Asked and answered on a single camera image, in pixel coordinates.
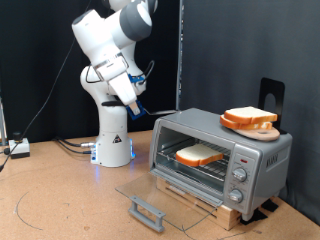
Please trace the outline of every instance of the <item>toaster oven knob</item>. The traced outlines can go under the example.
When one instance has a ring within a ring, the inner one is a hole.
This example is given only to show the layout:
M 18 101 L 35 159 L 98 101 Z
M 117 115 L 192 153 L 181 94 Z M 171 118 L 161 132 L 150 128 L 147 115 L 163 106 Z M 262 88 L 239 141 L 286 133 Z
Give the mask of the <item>toaster oven knob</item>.
M 247 173 L 243 168 L 237 168 L 233 170 L 232 175 L 234 178 L 239 180 L 240 182 L 243 182 L 247 179 Z
M 230 193 L 229 193 L 229 199 L 234 201 L 234 202 L 238 202 L 240 203 L 242 201 L 242 193 L 237 190 L 237 189 L 234 189 L 232 190 Z

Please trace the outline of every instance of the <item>wooden plate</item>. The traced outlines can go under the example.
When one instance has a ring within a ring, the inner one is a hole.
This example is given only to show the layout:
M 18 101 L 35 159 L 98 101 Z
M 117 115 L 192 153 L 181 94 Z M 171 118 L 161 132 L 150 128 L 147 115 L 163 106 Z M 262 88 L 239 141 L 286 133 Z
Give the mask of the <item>wooden plate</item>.
M 272 128 L 270 130 L 266 130 L 266 129 L 254 129 L 254 130 L 232 129 L 232 130 L 248 138 L 253 138 L 253 139 L 266 141 L 266 142 L 277 140 L 280 136 L 279 131 L 275 128 Z

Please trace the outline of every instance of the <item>bread slice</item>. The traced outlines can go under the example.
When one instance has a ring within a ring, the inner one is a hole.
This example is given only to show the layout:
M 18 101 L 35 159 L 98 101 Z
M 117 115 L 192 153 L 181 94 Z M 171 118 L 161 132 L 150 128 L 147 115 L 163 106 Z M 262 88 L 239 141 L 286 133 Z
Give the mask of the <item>bread slice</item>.
M 203 144 L 186 147 L 176 153 L 176 159 L 188 166 L 197 167 L 210 162 L 221 160 L 223 153 L 213 150 Z
M 241 124 L 277 121 L 278 115 L 254 107 L 234 108 L 224 112 L 224 117 Z
M 272 123 L 271 122 L 263 122 L 263 123 L 256 123 L 256 124 L 242 124 L 233 122 L 231 120 L 228 120 L 224 117 L 224 115 L 220 116 L 220 123 L 231 129 L 242 129 L 242 130 L 254 130 L 254 129 L 271 129 Z

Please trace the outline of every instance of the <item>toaster oven control panel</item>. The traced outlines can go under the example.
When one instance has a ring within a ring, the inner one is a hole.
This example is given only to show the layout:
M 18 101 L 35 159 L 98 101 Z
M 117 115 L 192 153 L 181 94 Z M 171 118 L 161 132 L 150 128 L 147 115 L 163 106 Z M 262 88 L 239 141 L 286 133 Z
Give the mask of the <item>toaster oven control panel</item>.
M 236 153 L 232 161 L 225 199 L 229 206 L 240 212 L 246 212 L 250 189 L 253 182 L 255 160 Z

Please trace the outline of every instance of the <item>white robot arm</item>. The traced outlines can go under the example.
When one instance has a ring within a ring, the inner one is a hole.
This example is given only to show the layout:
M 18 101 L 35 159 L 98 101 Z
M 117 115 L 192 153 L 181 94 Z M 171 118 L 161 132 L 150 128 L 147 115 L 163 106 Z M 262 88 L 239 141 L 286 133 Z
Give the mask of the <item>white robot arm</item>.
M 91 150 L 93 164 L 119 167 L 130 162 L 127 111 L 123 105 L 129 106 L 133 115 L 139 115 L 143 109 L 139 109 L 136 99 L 145 90 L 146 83 L 129 80 L 128 62 L 133 66 L 132 74 L 136 66 L 132 64 L 134 46 L 133 51 L 124 51 L 127 57 L 121 50 L 148 37 L 151 26 L 148 0 L 130 2 L 106 19 L 90 10 L 72 24 L 75 37 L 91 62 L 91 66 L 82 71 L 81 84 L 95 100 L 99 111 L 99 136 Z M 114 95 L 118 95 L 123 104 L 116 101 Z
M 142 3 L 132 2 L 107 19 L 94 10 L 72 24 L 75 37 L 101 81 L 108 81 L 124 105 L 140 113 L 135 91 L 126 72 L 129 67 L 120 49 L 148 37 L 151 18 Z

